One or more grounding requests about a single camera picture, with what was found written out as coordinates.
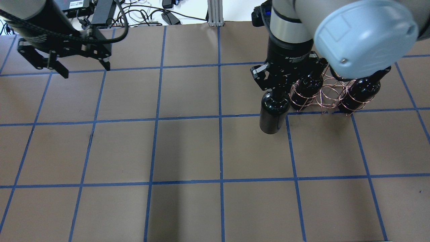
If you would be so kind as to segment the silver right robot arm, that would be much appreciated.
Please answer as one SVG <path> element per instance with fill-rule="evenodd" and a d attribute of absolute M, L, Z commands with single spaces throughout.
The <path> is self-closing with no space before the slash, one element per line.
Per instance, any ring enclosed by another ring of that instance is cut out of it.
<path fill-rule="evenodd" d="M 252 24 L 269 33 L 267 59 L 250 72 L 262 90 L 304 75 L 312 47 L 343 78 L 372 75 L 429 38 L 428 0 L 267 0 Z"/>

